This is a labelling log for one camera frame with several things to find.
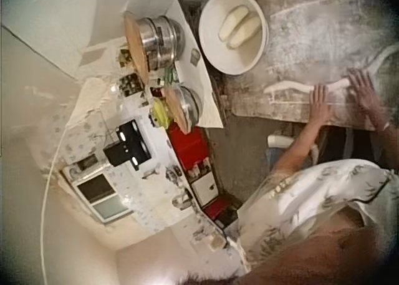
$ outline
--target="wooden board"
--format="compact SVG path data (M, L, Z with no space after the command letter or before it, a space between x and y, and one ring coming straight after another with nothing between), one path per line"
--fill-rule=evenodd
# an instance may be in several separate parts
M125 21L126 40L130 54L132 55L133 66L143 83L147 85L150 80L150 74L138 23L129 14L125 14L123 20Z

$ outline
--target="window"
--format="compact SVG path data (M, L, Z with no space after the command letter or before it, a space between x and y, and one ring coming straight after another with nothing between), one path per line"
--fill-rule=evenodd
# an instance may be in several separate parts
M78 195L85 201L92 213L103 223L108 223L131 213L121 202L115 188L104 174L73 184Z

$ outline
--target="drawer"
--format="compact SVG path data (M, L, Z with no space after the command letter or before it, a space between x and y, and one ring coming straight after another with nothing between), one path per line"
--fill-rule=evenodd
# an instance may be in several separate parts
M219 190L212 172L195 181L191 187L200 206L205 206L219 195Z

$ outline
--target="floor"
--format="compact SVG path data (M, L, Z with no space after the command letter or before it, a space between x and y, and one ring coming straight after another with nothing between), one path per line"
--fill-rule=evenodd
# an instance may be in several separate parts
M246 201L266 177L267 136L286 123L266 118L230 115L224 129L208 129L219 184Z

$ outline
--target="pot lid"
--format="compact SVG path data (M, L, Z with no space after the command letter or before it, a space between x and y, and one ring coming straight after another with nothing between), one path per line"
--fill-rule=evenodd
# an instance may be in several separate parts
M131 15L125 13L123 15L123 20L125 21L125 35L130 55L132 56L133 66L144 85L147 85L149 81L149 70L142 37L140 36L140 28L137 21L134 20Z
M176 92L169 86L165 87L165 98L173 119L179 126L180 130L184 134L189 134L191 130L183 109L181 109L180 98L177 96Z

